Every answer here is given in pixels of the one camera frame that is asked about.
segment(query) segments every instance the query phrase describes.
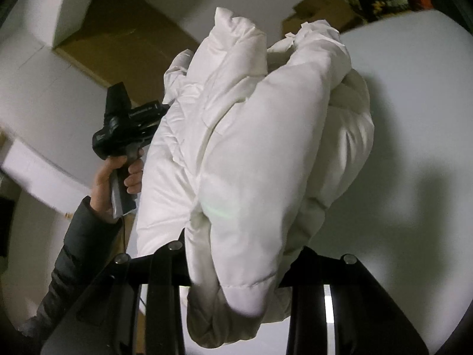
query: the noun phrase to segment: device handle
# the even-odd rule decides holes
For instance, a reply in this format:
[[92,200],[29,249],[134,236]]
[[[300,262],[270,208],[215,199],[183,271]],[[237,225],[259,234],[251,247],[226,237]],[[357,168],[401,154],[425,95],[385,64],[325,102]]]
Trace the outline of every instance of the device handle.
[[126,164],[115,169],[110,175],[110,188],[112,194],[113,217],[117,219],[136,209],[136,195],[128,193],[124,180],[128,177],[128,167],[138,159],[139,143],[132,143],[126,146]]

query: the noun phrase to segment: white puffer jacket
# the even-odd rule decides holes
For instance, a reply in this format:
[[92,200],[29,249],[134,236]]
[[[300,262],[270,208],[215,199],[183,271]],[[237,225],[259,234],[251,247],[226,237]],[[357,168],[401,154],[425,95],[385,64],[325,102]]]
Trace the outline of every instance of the white puffer jacket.
[[144,168],[139,254],[185,228],[192,339],[253,338],[289,315],[290,290],[276,286],[370,153],[367,87],[327,22],[267,50],[263,32],[222,8],[164,79],[172,105]]

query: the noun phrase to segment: black sleeve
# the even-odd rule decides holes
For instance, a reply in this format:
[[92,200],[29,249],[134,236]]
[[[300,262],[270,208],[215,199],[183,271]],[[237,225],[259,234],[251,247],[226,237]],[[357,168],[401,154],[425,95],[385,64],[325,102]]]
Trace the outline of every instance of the black sleeve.
[[27,320],[20,332],[36,342],[40,349],[54,331],[66,311],[103,269],[122,221],[101,221],[86,197],[74,213],[64,246],[51,274],[49,290],[38,307],[36,316]]

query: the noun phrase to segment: metal bolt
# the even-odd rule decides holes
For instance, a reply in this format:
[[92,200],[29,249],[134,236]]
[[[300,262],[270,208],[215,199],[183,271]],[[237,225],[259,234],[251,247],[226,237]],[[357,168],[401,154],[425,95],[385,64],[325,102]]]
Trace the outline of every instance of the metal bolt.
[[180,241],[171,241],[170,243],[167,244],[167,247],[171,251],[177,251],[182,248],[182,243]]
[[128,254],[118,254],[115,256],[115,263],[117,264],[123,264],[129,261],[129,255]]
[[344,255],[344,262],[346,264],[355,264],[357,261],[358,261],[358,259],[356,258],[356,256],[354,256],[352,254]]

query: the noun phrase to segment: cardboard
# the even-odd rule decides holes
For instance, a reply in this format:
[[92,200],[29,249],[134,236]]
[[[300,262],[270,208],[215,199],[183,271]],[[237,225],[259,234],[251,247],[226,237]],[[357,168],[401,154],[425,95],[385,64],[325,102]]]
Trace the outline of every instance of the cardboard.
[[173,58],[198,42],[144,0],[92,0],[80,30],[55,52],[109,87],[123,81],[131,100],[164,96]]
[[362,19],[345,0],[303,0],[294,7],[292,16],[282,22],[282,36],[297,33],[305,22],[327,20],[340,33],[362,23]]

